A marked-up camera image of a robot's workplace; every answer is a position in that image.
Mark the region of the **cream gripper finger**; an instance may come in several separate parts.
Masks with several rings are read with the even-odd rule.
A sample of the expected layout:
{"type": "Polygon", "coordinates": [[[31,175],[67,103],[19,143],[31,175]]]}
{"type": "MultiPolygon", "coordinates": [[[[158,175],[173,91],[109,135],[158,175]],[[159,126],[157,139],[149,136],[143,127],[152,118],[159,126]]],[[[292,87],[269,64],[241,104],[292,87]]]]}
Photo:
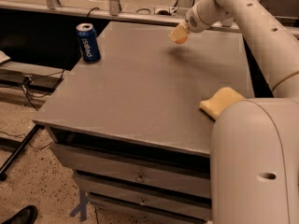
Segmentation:
{"type": "Polygon", "coordinates": [[[179,40],[183,37],[188,37],[190,29],[186,22],[180,23],[173,31],[170,33],[169,38],[172,42],[175,43],[176,40],[179,40]]]}

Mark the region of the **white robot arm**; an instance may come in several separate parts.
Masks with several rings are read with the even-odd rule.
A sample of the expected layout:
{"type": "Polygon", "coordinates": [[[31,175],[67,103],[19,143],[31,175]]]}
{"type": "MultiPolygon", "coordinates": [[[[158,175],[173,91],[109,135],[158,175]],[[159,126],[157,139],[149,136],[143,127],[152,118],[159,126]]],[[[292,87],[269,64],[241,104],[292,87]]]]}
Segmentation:
{"type": "Polygon", "coordinates": [[[275,95],[230,105],[214,124],[213,224],[299,224],[299,41],[258,0],[202,0],[170,37],[183,42],[226,16],[275,95]]]}

